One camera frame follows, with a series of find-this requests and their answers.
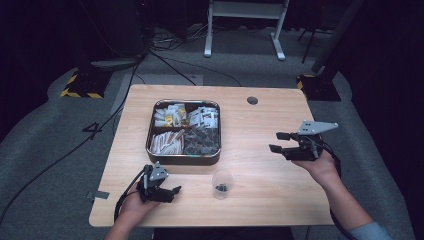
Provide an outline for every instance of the white stand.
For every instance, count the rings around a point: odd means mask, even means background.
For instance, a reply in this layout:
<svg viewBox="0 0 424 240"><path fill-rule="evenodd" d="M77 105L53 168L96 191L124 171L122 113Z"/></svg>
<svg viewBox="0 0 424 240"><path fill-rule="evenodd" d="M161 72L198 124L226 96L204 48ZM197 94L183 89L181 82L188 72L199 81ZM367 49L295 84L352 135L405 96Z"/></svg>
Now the white stand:
<svg viewBox="0 0 424 240"><path fill-rule="evenodd" d="M220 2L209 1L208 14L208 35L206 36L205 57L212 55L212 17L242 17L242 18L264 18L278 19L277 32L271 33L271 40L277 52L278 60L286 59L280 40L278 39L283 26L284 18L289 0L284 0L283 4L269 3L243 3L243 2Z"/></svg>

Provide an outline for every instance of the gray carpet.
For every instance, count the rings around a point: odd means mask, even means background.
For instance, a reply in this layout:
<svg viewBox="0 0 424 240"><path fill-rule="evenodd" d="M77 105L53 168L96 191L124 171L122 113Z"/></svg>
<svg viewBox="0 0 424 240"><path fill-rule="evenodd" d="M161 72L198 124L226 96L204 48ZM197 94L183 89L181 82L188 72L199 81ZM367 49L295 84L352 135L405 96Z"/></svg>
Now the gray carpet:
<svg viewBox="0 0 424 240"><path fill-rule="evenodd" d="M272 30L219 32L214 36L211 58L203 57L204 38L156 53L204 67L169 61L182 73L201 76L205 86L240 83L243 87L296 88L296 77L311 73L328 36L316 35L302 64L307 38L297 42L300 32L283 31L280 39L287 59L278 61L269 37ZM58 78L48 90L49 101L23 118L1 143L1 210L30 179L86 139L89 133L82 132L83 128L94 122L102 124L111 116L131 73L131 69L115 72L104 99L59 97L74 70ZM176 75L152 55L141 63L137 74L143 79ZM342 161L344 182L393 239L414 239L403 197L350 101L349 84L341 74L334 83L341 102L316 101L309 102L309 106L317 121L337 122L340 126L323 137ZM184 81L179 79L175 84ZM92 201L86 195L97 190L118 122L119 116L23 191L5 216L0 239L102 239L108 228L89 225ZM306 226L292 229L296 239L305 238ZM150 239L151 232L149 228L138 228L131 239ZM313 226L309 239L337 239L338 235L334 226Z"/></svg>

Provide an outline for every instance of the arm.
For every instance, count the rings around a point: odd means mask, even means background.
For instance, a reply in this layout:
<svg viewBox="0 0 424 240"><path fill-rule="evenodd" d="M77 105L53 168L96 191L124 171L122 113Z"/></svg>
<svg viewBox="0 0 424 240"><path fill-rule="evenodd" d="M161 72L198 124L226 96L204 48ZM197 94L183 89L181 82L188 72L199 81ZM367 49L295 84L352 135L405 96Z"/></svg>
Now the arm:
<svg viewBox="0 0 424 240"><path fill-rule="evenodd" d="M334 159L323 151L315 161L292 161L306 169L312 178L324 189L330 208L346 230L352 230L373 222L341 181Z"/></svg>
<svg viewBox="0 0 424 240"><path fill-rule="evenodd" d="M134 184L129 191L130 194L122 205L118 219L106 235L106 240L128 239L133 228L143 220L150 210L159 205L158 202L143 203L139 194L136 193L136 186L137 184Z"/></svg>

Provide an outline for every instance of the tray of parts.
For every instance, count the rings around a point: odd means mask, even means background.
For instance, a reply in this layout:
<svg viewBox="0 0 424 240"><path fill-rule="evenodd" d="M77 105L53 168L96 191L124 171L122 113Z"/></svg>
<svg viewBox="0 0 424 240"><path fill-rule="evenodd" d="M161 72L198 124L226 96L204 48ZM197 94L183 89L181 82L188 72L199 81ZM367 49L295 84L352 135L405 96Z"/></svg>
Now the tray of parts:
<svg viewBox="0 0 424 240"><path fill-rule="evenodd" d="M162 165L208 166L221 153L220 108L208 100L160 100L153 107L146 151Z"/></svg>

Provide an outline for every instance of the human hand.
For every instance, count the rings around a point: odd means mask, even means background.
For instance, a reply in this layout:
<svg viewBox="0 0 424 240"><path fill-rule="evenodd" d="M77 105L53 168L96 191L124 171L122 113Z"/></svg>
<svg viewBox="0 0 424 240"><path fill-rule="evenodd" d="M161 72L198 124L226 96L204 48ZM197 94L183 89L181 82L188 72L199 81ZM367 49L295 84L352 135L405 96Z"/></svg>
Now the human hand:
<svg viewBox="0 0 424 240"><path fill-rule="evenodd" d="M131 187L128 196L122 204L119 217L106 235L105 240L128 239L132 229L143 220L150 210L159 205L159 202L143 203L137 193L137 184Z"/></svg>
<svg viewBox="0 0 424 240"><path fill-rule="evenodd" d="M336 163L331 154L325 150L315 161L292 161L292 163L306 169L312 178L323 187L335 180L340 180Z"/></svg>
<svg viewBox="0 0 424 240"><path fill-rule="evenodd" d="M137 192L137 184L135 183L122 204L121 211L117 221L123 222L126 226L134 228L143 220L146 214L157 207L160 203L147 201L143 203Z"/></svg>

